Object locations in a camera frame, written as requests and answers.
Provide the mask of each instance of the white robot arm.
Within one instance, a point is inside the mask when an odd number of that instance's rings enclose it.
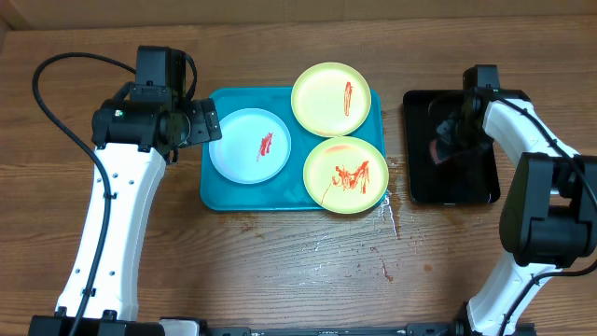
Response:
[[[135,321],[137,302],[137,274],[146,234],[147,217],[158,188],[166,161],[155,150],[140,152],[137,145],[106,144],[95,150],[110,176],[110,186],[116,198],[91,295],[83,317],[102,318],[104,311],[116,312],[118,319]],[[67,316],[75,316],[81,303],[81,291],[90,275],[104,211],[104,184],[95,168],[90,208],[85,221],[81,244],[71,276],[58,299],[56,310],[65,309]]]
[[[539,122],[533,104],[521,99],[511,99],[510,103],[520,108],[525,108],[529,114]],[[501,102],[490,102],[483,120],[483,130],[493,138],[506,152],[512,164],[516,167],[522,153],[546,153],[551,157],[560,157],[548,141],[537,130],[533,123],[521,113]],[[549,131],[552,138],[555,134]],[[571,157],[578,154],[562,142],[558,145]],[[530,263],[519,266],[511,253],[504,252],[489,279],[476,296],[466,306],[468,321],[473,331],[482,335],[497,335],[507,310],[522,293],[523,288],[533,279],[534,275],[541,273],[561,271],[552,264]],[[544,286],[549,278],[541,280],[538,286],[533,286],[531,291],[519,304],[506,327],[506,335],[515,331],[516,323],[524,309],[531,303],[539,289]]]

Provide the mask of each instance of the water spill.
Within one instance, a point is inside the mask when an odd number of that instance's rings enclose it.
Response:
[[[395,158],[385,158],[385,162],[390,168],[396,168],[398,166],[398,159]]]
[[[331,281],[311,281],[311,282],[308,282],[308,283],[299,283],[298,285],[299,285],[299,286],[305,286],[305,285],[318,285],[318,284],[326,284],[326,285],[329,285],[329,284],[331,284],[331,283],[332,283]]]
[[[387,213],[390,220],[392,221],[392,229],[394,230],[394,236],[396,239],[400,239],[400,224],[395,220],[394,210],[392,209],[392,205],[390,204],[390,196],[392,196],[392,192],[390,192],[390,190],[387,190],[385,196],[383,196],[383,201],[380,206],[378,218],[382,223],[384,223],[386,220]]]

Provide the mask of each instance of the white plate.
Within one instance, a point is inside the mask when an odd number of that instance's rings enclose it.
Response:
[[[232,112],[220,120],[220,128],[222,139],[209,143],[209,157],[230,181],[263,182],[278,174],[288,161],[290,132],[269,111],[244,108]]]

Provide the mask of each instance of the wooden table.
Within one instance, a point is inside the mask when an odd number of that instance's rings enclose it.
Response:
[[[153,203],[139,274],[139,319],[212,326],[399,326],[450,320],[481,288],[502,247],[497,223],[513,168],[497,149],[502,199],[487,206],[412,203],[402,95],[458,89],[475,63],[499,64],[568,145],[597,153],[597,17],[362,21],[11,32],[0,55],[0,333],[52,314],[89,205],[90,160],[31,94],[42,61],[66,51],[134,64],[139,45],[190,53],[198,97],[222,87],[292,85],[325,61],[359,70],[382,98],[390,202],[364,214],[217,213],[199,196],[201,150],[181,152]],[[93,60],[52,65],[50,109],[90,144],[92,113],[130,74]],[[394,233],[396,224],[398,238]],[[576,268],[589,264],[580,260]],[[594,334],[594,276],[554,279],[523,321],[541,334]]]

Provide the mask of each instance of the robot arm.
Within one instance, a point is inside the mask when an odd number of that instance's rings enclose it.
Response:
[[[137,145],[107,144],[95,151],[110,176],[116,198],[112,200],[110,226],[92,294],[83,317],[102,318],[111,311],[118,319],[135,321],[139,259],[146,234],[147,217],[166,161],[155,149],[138,151]],[[81,290],[90,274],[104,211],[104,184],[95,169],[90,208],[71,276],[58,299],[56,311],[75,316]]]
[[[195,78],[185,95],[186,62]],[[196,76],[194,63],[184,52],[140,47],[135,82],[126,83],[93,115],[91,140],[109,176],[112,194],[105,193],[105,181],[96,167],[73,271],[58,299],[55,315],[34,316],[29,335],[64,335],[69,330],[71,334],[199,335],[200,323],[192,319],[164,319],[159,324],[134,322],[139,308],[137,277],[147,217],[166,165],[177,162],[179,148],[222,136],[214,102],[191,100]],[[92,290],[86,291],[104,226],[105,197],[111,199],[110,220],[97,273],[91,278]],[[82,307],[83,315],[74,319],[84,293],[90,294],[89,300]],[[72,327],[75,320],[79,321],[78,329]]]
[[[485,99],[499,94],[491,85],[483,87],[477,90],[490,92]],[[536,116],[530,102],[517,98],[507,101],[526,109],[568,156],[582,162],[585,176],[594,179],[590,174],[593,158],[577,156],[574,149],[560,142]],[[500,218],[500,238],[506,251],[479,294],[466,306],[470,331],[493,336],[498,334],[508,310],[535,276],[560,272],[571,266],[577,257],[590,255],[595,248],[595,234],[590,228],[596,214],[569,163],[549,146],[529,118],[498,100],[481,100],[477,104],[485,107],[484,112],[475,114],[473,111],[468,116],[482,118],[482,122],[469,120],[468,125],[480,125],[483,135],[495,140],[517,167]],[[551,194],[570,198],[571,204],[567,207],[549,205]],[[506,335],[516,331],[524,309],[548,280],[549,277],[536,281],[524,296],[507,321]]]
[[[525,102],[522,99],[509,99],[509,102],[520,108],[526,108],[528,113],[543,125],[552,139],[558,139],[538,118],[531,102]],[[549,146],[548,141],[530,120],[502,102],[488,103],[487,112],[483,118],[483,131],[500,145],[515,168],[519,164],[522,153],[546,153],[550,157],[560,156]],[[571,157],[578,154],[560,141],[558,141],[558,145]]]

